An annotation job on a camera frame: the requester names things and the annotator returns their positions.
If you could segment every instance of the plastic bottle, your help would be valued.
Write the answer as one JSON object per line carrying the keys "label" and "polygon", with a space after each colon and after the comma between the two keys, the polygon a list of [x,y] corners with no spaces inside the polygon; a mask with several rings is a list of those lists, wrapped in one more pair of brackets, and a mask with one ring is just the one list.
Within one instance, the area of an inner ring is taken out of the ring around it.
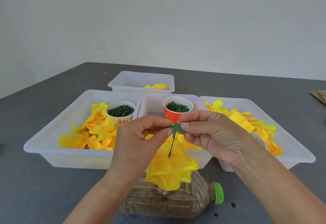
{"label": "plastic bottle", "polygon": [[143,175],[119,207],[123,213],[139,215],[194,218],[211,202],[221,204],[224,200],[222,186],[208,184],[198,171],[191,174],[191,183],[181,182],[179,189],[165,191]]}

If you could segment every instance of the table surface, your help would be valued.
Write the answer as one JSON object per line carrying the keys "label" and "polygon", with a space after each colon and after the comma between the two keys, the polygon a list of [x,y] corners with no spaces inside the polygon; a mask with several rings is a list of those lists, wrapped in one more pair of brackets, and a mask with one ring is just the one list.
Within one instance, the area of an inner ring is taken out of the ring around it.
{"label": "table surface", "polygon": [[[23,145],[84,91],[111,90],[108,83],[120,71],[172,74],[178,94],[251,99],[316,156],[315,163],[290,171],[326,202],[326,106],[308,94],[326,89],[326,81],[87,62],[0,99],[0,223],[61,223],[103,177],[105,170],[55,168],[41,155],[24,152]],[[223,171],[217,159],[200,173],[221,183],[222,205],[210,205],[189,220],[118,211],[112,223],[272,223],[238,176]]]}

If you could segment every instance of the electrical outlet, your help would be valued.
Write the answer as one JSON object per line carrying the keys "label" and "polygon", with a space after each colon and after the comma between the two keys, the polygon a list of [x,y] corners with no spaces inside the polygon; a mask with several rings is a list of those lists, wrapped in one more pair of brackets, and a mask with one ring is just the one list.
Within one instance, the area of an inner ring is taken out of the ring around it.
{"label": "electrical outlet", "polygon": [[96,39],[96,45],[98,49],[108,50],[105,39]]}

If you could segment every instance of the green bottle cap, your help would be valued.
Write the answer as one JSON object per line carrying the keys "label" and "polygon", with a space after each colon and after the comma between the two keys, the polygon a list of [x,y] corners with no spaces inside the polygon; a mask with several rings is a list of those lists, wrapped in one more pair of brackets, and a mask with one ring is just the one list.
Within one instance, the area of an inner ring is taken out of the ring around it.
{"label": "green bottle cap", "polygon": [[224,201],[224,193],[221,184],[213,182],[212,185],[214,185],[215,188],[215,204],[222,204]]}

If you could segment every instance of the plastic storage box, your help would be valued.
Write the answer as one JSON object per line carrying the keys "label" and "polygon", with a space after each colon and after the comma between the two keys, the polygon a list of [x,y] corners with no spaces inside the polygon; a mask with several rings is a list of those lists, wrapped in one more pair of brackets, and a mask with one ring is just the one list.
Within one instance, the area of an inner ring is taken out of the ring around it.
{"label": "plastic storage box", "polygon": [[[263,110],[261,110],[253,101],[239,98],[223,98],[213,96],[199,97],[204,110],[208,110],[204,101],[213,104],[214,101],[221,99],[223,107],[231,110],[236,108],[239,112],[251,112],[251,116],[257,120],[264,120],[266,124],[276,125],[276,133],[272,138],[276,144],[283,150],[283,156],[275,156],[287,169],[295,166],[300,162],[312,163],[316,157],[292,137],[286,130],[284,130],[278,123],[269,117]],[[232,168],[220,161],[221,167],[228,172],[233,172]]]}
{"label": "plastic storage box", "polygon": [[137,93],[87,90],[70,106],[39,131],[24,145],[29,153],[39,153],[54,167],[108,169],[113,151],[56,148],[60,135],[71,134],[70,126],[81,126],[91,115],[93,103],[128,101],[135,104],[133,119],[138,116],[141,106],[141,95]]}
{"label": "plastic storage box", "polygon": [[[147,85],[165,84],[168,90],[157,90],[144,88]],[[121,71],[108,86],[113,91],[137,92],[137,93],[172,93],[174,92],[174,76],[157,73],[129,72]]]}
{"label": "plastic storage box", "polygon": [[[139,109],[138,118],[145,115],[157,115],[164,118],[164,107],[163,101],[169,96],[182,96],[190,100],[194,108],[193,110],[203,110],[203,107],[196,95],[179,95],[179,94],[157,94],[157,93],[147,93],[143,96],[141,101],[141,108]],[[212,155],[206,150],[187,150],[187,155],[195,159],[199,163],[199,169],[202,169]]]}

